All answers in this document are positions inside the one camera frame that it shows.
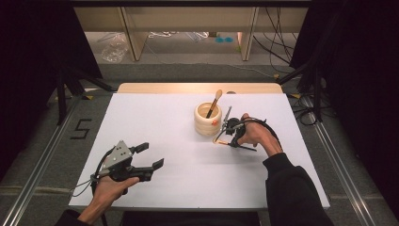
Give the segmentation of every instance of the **floor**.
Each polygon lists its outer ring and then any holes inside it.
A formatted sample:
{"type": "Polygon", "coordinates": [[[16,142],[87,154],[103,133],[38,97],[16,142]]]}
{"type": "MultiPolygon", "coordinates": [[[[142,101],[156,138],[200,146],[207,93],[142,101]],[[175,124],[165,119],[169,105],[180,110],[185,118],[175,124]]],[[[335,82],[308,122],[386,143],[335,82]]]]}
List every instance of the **floor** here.
{"type": "MultiPolygon", "coordinates": [[[[147,40],[139,61],[131,61],[127,54],[121,63],[114,64],[101,57],[102,50],[112,39],[99,41],[112,37],[112,34],[87,33],[104,81],[114,87],[122,82],[151,82],[160,78],[165,82],[197,81],[200,78],[214,81],[215,77],[220,77],[220,81],[229,82],[240,81],[244,77],[242,82],[274,82],[276,77],[293,70],[284,61],[289,61],[285,49],[266,38],[273,39],[274,34],[261,33],[255,37],[266,48],[273,45],[272,51],[279,57],[271,57],[254,41],[249,61],[242,61],[237,38],[233,33],[219,33],[221,38],[232,38],[232,42],[216,42],[215,38],[194,41],[188,35],[192,33],[176,33],[168,38],[155,36],[147,40]],[[136,76],[135,79],[129,77],[131,74],[136,76]]],[[[283,34],[284,43],[295,47],[295,37],[297,34],[283,34]]],[[[284,92],[296,93],[297,81],[298,78],[295,78],[284,84],[284,92]]],[[[112,96],[112,93],[96,89],[90,83],[82,83],[88,92],[85,98],[68,99],[70,117],[62,126],[56,126],[56,95],[49,99],[48,109],[43,112],[41,123],[32,135],[29,146],[20,153],[0,184],[2,221],[7,220],[11,211],[20,213],[16,215],[13,225],[53,225],[68,207],[70,191],[76,186],[112,96]],[[88,128],[86,134],[76,130],[79,123],[88,128]],[[35,182],[30,193],[25,190],[28,181],[35,182]],[[19,200],[21,194],[27,194],[25,202],[19,200]]],[[[293,111],[303,107],[296,98],[290,98],[289,101],[293,111]]],[[[301,102],[311,105],[310,98],[301,99],[301,102]]],[[[334,224],[399,225],[367,171],[356,158],[350,140],[347,139],[339,120],[334,117],[333,110],[324,111],[323,123],[316,125],[304,125],[311,122],[311,114],[301,119],[303,123],[298,120],[298,127],[329,197],[331,207],[327,214],[334,224]],[[365,210],[369,216],[361,214],[365,210]]],[[[259,211],[258,216],[262,225],[270,225],[267,211],[259,211]]],[[[107,218],[109,225],[119,225],[121,211],[109,211],[107,218]]]]}

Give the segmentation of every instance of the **black sleeve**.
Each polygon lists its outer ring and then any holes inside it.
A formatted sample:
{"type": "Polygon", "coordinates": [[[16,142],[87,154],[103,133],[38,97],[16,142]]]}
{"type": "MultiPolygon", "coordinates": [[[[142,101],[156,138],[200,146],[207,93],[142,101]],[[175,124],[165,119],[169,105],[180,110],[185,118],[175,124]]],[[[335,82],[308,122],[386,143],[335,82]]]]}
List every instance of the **black sleeve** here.
{"type": "Polygon", "coordinates": [[[264,160],[266,196],[272,225],[333,225],[308,173],[294,167],[285,153],[264,160]]]}
{"type": "Polygon", "coordinates": [[[88,224],[78,220],[80,214],[73,210],[65,210],[59,218],[56,226],[88,226],[88,224]]]}

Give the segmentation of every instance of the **person's right hand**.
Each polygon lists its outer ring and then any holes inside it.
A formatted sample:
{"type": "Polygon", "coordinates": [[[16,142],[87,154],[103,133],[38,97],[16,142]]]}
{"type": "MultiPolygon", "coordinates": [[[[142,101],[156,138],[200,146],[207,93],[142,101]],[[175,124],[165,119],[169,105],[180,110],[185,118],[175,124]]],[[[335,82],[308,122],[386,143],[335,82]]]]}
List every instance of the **person's right hand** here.
{"type": "MultiPolygon", "coordinates": [[[[242,120],[248,118],[249,114],[245,113],[242,120]]],[[[268,129],[256,122],[246,122],[246,132],[242,137],[237,140],[239,145],[243,143],[253,144],[256,147],[259,144],[262,145],[268,156],[272,156],[276,153],[282,153],[282,148],[279,142],[268,129]]]]}

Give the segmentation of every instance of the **white tabletop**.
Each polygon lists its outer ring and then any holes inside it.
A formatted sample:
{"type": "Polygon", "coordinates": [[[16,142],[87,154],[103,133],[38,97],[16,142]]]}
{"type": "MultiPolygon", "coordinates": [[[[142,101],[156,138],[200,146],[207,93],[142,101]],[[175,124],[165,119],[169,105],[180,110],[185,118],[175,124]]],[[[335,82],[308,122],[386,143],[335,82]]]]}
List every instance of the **white tabletop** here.
{"type": "MultiPolygon", "coordinates": [[[[132,165],[148,167],[165,158],[150,182],[139,183],[113,207],[127,209],[264,209],[267,208],[265,179],[267,158],[258,152],[214,144],[212,137],[199,135],[194,128],[194,109],[212,102],[214,94],[116,93],[106,111],[99,133],[78,184],[89,179],[108,150],[124,140],[128,147],[149,142],[150,148],[135,154],[132,165]]],[[[244,113],[267,123],[279,136],[283,150],[294,165],[302,166],[312,178],[322,205],[329,208],[294,114],[285,94],[225,94],[218,104],[222,119],[232,106],[231,117],[244,113]]],[[[87,189],[73,197],[70,206],[84,207],[92,199],[87,189]]]]}

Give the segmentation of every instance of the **metal rail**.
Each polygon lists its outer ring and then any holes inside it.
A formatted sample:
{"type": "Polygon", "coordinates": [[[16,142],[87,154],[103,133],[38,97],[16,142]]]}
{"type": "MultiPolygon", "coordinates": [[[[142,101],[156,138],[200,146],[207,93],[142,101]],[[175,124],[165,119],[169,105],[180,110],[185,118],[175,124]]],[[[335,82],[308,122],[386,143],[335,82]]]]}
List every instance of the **metal rail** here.
{"type": "MultiPolygon", "coordinates": [[[[312,106],[311,100],[309,97],[304,97],[305,104],[307,106],[312,106]]],[[[312,120],[315,120],[314,115],[310,114],[312,120]]],[[[338,178],[343,185],[343,189],[352,203],[352,206],[358,215],[359,221],[363,226],[372,226],[375,225],[375,222],[370,214],[369,207],[364,199],[361,197],[358,188],[355,186],[352,177],[350,176],[348,170],[345,167],[340,155],[338,154],[337,150],[332,143],[331,138],[328,135],[328,132],[322,122],[317,122],[315,125],[315,129],[317,135],[319,136],[320,140],[323,143],[323,146],[326,150],[328,158],[334,167],[335,171],[337,172],[338,178]]]]}
{"type": "Polygon", "coordinates": [[[6,217],[6,220],[3,223],[3,226],[18,225],[21,217],[23,216],[24,210],[26,209],[27,205],[29,204],[29,201],[32,198],[33,193],[35,192],[35,188],[39,184],[39,181],[40,181],[42,175],[44,174],[44,172],[45,172],[45,170],[46,170],[46,168],[47,168],[47,166],[58,146],[58,143],[61,140],[62,135],[64,134],[65,129],[69,124],[72,113],[73,113],[74,109],[76,108],[77,104],[79,103],[80,99],[81,98],[79,96],[72,98],[71,106],[68,109],[68,112],[67,112],[67,115],[66,115],[64,121],[60,125],[58,125],[56,127],[55,131],[53,132],[53,135],[52,135],[50,141],[48,142],[38,163],[36,164],[35,168],[33,169],[32,173],[30,174],[20,195],[18,196],[17,200],[12,205],[12,207],[9,209],[8,215],[6,217]]]}

